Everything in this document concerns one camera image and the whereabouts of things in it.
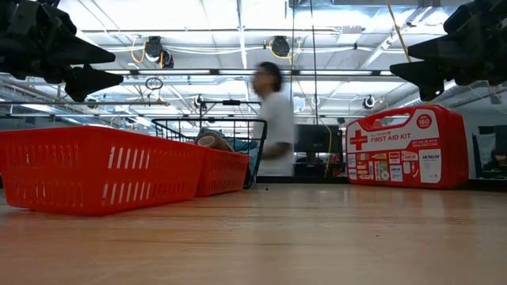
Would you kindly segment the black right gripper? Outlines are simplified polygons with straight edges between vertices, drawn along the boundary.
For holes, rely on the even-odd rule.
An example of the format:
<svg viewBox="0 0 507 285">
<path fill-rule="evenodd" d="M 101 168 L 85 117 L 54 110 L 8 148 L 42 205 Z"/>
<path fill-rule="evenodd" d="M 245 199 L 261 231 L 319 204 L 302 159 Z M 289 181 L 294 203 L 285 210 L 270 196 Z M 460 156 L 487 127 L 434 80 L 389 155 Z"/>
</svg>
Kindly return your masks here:
<svg viewBox="0 0 507 285">
<path fill-rule="evenodd" d="M 424 61 L 390 66 L 392 74 L 418 87 L 421 101 L 439 97 L 444 81 L 452 79 L 460 86 L 507 82 L 507 0 L 462 4 L 445 21 L 444 31 L 447 35 L 408 47 L 411 57 Z"/>
</svg>

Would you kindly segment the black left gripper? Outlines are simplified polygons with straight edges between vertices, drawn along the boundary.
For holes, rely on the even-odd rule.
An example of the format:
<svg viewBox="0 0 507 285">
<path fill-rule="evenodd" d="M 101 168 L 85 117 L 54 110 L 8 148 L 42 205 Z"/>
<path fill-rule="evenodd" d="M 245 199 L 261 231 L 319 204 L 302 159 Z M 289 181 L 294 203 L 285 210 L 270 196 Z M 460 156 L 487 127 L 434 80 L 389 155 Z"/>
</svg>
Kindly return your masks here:
<svg viewBox="0 0 507 285">
<path fill-rule="evenodd" d="M 28 76 L 61 82 L 73 101 L 118 86 L 124 78 L 91 65 L 110 63 L 116 56 L 76 36 L 61 0 L 0 0 L 0 72 L 18 79 Z"/>
</svg>

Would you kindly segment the tan bandage roll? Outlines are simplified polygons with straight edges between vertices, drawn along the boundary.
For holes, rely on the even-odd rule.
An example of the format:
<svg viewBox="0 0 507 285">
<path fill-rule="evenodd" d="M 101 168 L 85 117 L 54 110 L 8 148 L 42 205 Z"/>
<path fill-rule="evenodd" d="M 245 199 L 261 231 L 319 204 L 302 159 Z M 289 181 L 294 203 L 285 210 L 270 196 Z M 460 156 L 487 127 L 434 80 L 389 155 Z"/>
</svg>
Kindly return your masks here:
<svg viewBox="0 0 507 285">
<path fill-rule="evenodd" d="M 234 151 L 234 148 L 225 138 L 211 131 L 207 131 L 198 135 L 195 139 L 195 144 L 198 146 L 204 146 L 215 150 L 222 150 L 228 152 Z"/>
</svg>

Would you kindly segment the red plastic slotted basket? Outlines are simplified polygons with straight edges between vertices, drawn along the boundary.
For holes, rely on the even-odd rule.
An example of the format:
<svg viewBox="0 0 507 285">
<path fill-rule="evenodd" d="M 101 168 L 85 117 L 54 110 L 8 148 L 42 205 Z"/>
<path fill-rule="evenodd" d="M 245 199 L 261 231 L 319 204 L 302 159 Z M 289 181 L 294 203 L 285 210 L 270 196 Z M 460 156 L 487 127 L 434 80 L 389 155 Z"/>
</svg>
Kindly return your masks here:
<svg viewBox="0 0 507 285">
<path fill-rule="evenodd" d="M 196 197 L 241 191 L 250 157 L 246 154 L 207 148 Z"/>
<path fill-rule="evenodd" d="M 11 207 L 108 215 L 190 200 L 205 148 L 107 127 L 0 131 Z"/>
</svg>

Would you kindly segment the red first aid kit case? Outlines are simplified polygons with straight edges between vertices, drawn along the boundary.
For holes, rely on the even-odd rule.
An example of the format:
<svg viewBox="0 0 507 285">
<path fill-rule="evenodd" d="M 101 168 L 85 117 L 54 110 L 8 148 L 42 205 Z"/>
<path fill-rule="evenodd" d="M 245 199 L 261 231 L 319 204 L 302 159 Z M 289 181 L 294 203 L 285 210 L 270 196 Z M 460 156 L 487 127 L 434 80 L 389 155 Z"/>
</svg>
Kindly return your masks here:
<svg viewBox="0 0 507 285">
<path fill-rule="evenodd" d="M 396 108 L 346 128 L 352 184 L 449 189 L 469 180 L 463 117 L 439 105 Z"/>
</svg>

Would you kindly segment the person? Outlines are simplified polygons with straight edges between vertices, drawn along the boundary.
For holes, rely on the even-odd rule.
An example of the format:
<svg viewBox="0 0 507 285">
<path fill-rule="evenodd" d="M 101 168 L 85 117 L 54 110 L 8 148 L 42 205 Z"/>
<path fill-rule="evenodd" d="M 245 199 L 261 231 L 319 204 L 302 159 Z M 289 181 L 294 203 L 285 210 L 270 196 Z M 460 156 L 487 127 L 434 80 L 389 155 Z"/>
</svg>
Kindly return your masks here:
<svg viewBox="0 0 507 285">
<path fill-rule="evenodd" d="M 295 123 L 290 99 L 283 92 L 280 68 L 271 62 L 257 65 L 253 91 L 260 97 L 259 121 L 253 129 L 256 137 L 266 133 L 257 174 L 266 177 L 290 177 L 293 174 Z"/>
<path fill-rule="evenodd" d="M 482 167 L 482 171 L 507 171 L 507 154 L 493 149 L 490 152 L 490 160 Z"/>
</svg>

